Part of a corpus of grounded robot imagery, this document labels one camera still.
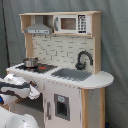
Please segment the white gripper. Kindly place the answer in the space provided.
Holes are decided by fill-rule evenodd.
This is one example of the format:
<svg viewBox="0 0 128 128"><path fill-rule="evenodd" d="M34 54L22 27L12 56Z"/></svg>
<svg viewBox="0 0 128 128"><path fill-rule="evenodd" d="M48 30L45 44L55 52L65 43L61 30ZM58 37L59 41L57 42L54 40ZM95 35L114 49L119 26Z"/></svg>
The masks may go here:
<svg viewBox="0 0 128 128"><path fill-rule="evenodd" d="M4 79L0 78L0 104L9 104L27 96L31 100L37 99L40 92L22 77L14 74L8 74Z"/></svg>

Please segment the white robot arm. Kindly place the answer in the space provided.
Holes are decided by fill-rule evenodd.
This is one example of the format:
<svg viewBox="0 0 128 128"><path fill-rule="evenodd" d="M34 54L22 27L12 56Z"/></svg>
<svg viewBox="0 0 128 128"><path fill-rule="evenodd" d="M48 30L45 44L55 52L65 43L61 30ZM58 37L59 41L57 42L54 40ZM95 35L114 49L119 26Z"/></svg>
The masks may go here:
<svg viewBox="0 0 128 128"><path fill-rule="evenodd" d="M8 74L0 78L0 128L39 128L35 118L29 114L19 115L3 108L20 98L37 99L40 93L22 77Z"/></svg>

